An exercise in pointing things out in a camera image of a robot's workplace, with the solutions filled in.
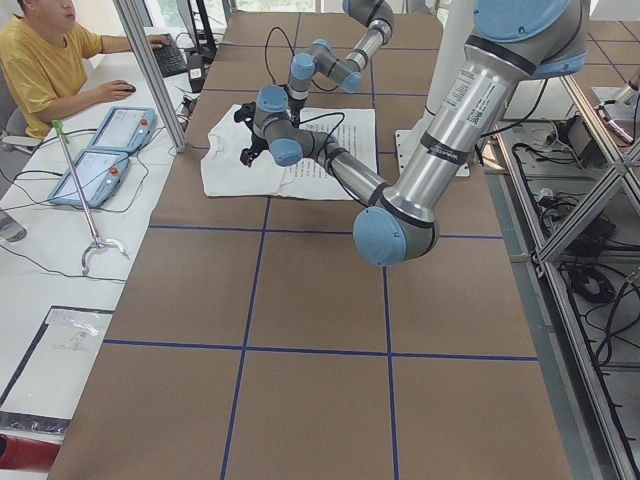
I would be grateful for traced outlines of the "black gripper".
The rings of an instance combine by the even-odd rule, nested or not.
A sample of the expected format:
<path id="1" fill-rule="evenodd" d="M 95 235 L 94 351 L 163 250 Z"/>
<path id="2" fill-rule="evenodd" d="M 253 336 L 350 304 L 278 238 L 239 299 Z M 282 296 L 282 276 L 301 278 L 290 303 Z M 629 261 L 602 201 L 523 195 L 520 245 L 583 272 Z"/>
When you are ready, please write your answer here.
<path id="1" fill-rule="evenodd" d="M 305 99 L 288 98 L 289 109 L 291 110 L 291 121 L 293 125 L 299 125 L 301 122 L 300 110 L 305 106 Z"/>
<path id="2" fill-rule="evenodd" d="M 254 156 L 259 156 L 263 151 L 269 149 L 268 142 L 259 135 L 251 134 L 251 146 L 245 148 L 241 152 L 240 160 L 246 167 L 251 167 L 254 161 Z"/>

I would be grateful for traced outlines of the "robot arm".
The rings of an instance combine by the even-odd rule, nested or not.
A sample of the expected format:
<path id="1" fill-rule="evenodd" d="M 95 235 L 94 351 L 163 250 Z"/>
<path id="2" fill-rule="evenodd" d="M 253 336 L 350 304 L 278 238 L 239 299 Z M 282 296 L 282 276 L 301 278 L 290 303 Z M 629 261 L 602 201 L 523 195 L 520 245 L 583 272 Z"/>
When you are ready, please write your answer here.
<path id="1" fill-rule="evenodd" d="M 347 93 L 354 93 L 362 83 L 363 71 L 371 57 L 392 38 L 394 14 L 386 1 L 344 1 L 342 5 L 344 12 L 367 31 L 343 59 L 333 53 L 330 43 L 324 39 L 316 39 L 305 51 L 293 56 L 285 91 L 295 126 L 300 125 L 300 114 L 317 74 L 328 78 Z"/>
<path id="2" fill-rule="evenodd" d="M 341 147 L 333 135 L 306 130 L 300 113 L 316 75 L 356 91 L 372 55 L 392 38 L 394 14 L 383 1 L 347 1 L 344 12 L 365 28 L 345 58 L 318 39 L 291 62 L 285 85 L 263 87 L 235 114 L 251 133 L 240 155 L 251 165 L 263 152 L 281 167 L 309 158 L 362 204 L 353 225 L 360 255 L 376 266 L 418 258 L 439 238 L 435 207 L 459 168 L 506 110 L 517 86 L 580 70 L 586 57 L 586 1 L 476 1 L 461 39 L 464 63 L 421 136 L 399 179 L 388 183 Z"/>

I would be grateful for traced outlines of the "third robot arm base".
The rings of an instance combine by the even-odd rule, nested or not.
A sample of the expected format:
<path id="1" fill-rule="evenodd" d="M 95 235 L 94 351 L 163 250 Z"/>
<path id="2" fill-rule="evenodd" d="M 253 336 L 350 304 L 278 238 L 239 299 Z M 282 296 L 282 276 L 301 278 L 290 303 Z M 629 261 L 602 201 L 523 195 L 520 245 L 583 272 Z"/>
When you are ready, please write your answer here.
<path id="1" fill-rule="evenodd" d="M 606 121 L 633 120 L 639 94 L 639 70 L 622 87 L 593 87 L 598 99 L 597 112 Z"/>

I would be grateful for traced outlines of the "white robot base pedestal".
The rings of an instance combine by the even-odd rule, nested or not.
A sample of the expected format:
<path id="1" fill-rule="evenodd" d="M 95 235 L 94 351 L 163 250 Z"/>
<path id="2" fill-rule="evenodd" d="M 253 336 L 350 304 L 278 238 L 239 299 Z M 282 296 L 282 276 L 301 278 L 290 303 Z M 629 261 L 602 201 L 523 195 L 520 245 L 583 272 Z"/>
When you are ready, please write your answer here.
<path id="1" fill-rule="evenodd" d="M 408 166 L 424 131 L 430 125 L 466 61 L 464 44 L 473 28 L 473 6 L 472 0 L 408 2 L 409 13 L 430 12 L 435 15 L 443 28 L 443 33 L 424 113 L 411 129 L 395 132 L 400 173 Z"/>

